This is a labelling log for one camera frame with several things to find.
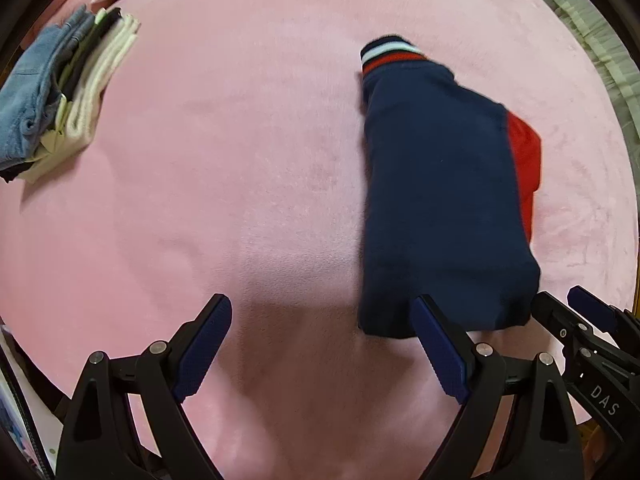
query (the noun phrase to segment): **red stripe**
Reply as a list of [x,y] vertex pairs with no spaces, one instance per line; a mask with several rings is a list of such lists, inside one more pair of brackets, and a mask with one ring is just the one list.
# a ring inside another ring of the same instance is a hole
[[540,137],[523,120],[507,113],[507,131],[513,161],[516,166],[518,193],[520,195],[520,215],[527,235],[531,241],[531,223],[533,217],[533,193],[540,186],[540,165],[542,149]]
[[414,61],[427,59],[422,54],[416,54],[415,52],[396,52],[394,54],[387,54],[386,56],[379,57],[377,60],[372,61],[365,68],[362,69],[362,75],[367,75],[373,69],[378,68],[385,63],[393,63],[394,61]]

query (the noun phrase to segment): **black plastic bracket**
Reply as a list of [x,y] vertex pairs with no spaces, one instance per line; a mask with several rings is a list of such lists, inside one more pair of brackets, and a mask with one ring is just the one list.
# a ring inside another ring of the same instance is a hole
[[574,412],[551,355],[505,358],[476,345],[449,322],[429,296],[411,304],[414,329],[444,391],[462,408],[420,480],[468,480],[504,395],[513,395],[510,420],[487,480],[583,480]]
[[[581,286],[569,291],[567,306],[548,292],[531,305],[532,316],[563,345],[562,379],[575,400],[607,436],[607,451],[595,480],[631,480],[640,470],[640,323]],[[583,314],[578,316],[574,310]],[[619,348],[597,337],[590,321]]]
[[172,480],[222,480],[185,416],[231,324],[231,303],[216,294],[169,342],[139,356],[110,360],[91,354],[65,418],[56,480],[152,480],[131,415],[129,394],[140,394],[162,467]]

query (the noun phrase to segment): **pink fleece surface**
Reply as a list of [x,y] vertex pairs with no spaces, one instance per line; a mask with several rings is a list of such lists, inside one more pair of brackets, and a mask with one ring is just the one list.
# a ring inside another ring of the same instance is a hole
[[[390,32],[540,133],[541,288],[563,299],[581,283],[631,306],[638,229],[622,133],[541,0],[119,5],[142,28],[95,142],[35,187],[0,187],[0,313],[66,393],[92,351],[140,352],[223,292],[233,325],[185,409],[227,480],[418,478],[457,404],[415,339],[356,328],[359,50]],[[475,337],[560,358],[535,322]]]

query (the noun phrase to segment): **silver bolt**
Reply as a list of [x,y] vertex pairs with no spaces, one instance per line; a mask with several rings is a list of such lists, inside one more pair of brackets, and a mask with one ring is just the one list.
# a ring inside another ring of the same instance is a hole
[[89,362],[92,365],[97,365],[103,359],[104,359],[104,354],[102,352],[100,352],[99,350],[97,352],[92,353],[89,356]]
[[494,349],[491,348],[491,345],[488,345],[487,343],[478,343],[478,345],[476,345],[476,351],[484,357],[489,357],[492,353],[494,353]]
[[149,351],[152,354],[161,354],[166,350],[166,343],[164,341],[156,341],[155,343],[151,343],[149,347]]
[[543,365],[551,366],[554,363],[553,356],[551,354],[546,353],[546,352],[542,352],[542,354],[540,354],[538,356],[538,359],[540,359],[540,362]]

